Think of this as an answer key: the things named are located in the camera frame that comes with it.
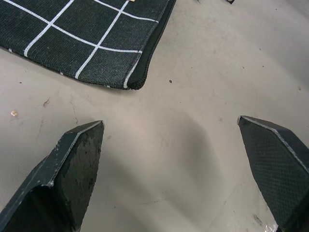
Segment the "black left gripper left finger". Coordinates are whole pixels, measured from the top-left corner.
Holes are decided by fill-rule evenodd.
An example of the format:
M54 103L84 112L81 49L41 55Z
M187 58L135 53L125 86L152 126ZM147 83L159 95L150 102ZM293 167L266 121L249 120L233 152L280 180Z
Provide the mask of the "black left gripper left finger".
M0 213L2 232L78 232L97 179L104 122L67 131Z

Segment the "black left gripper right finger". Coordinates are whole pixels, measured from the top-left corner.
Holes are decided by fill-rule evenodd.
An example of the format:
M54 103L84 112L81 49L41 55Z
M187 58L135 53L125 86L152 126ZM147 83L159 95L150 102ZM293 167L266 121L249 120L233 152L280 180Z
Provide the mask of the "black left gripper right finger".
M237 122L251 172L279 232L309 230L309 149L289 129L249 116Z

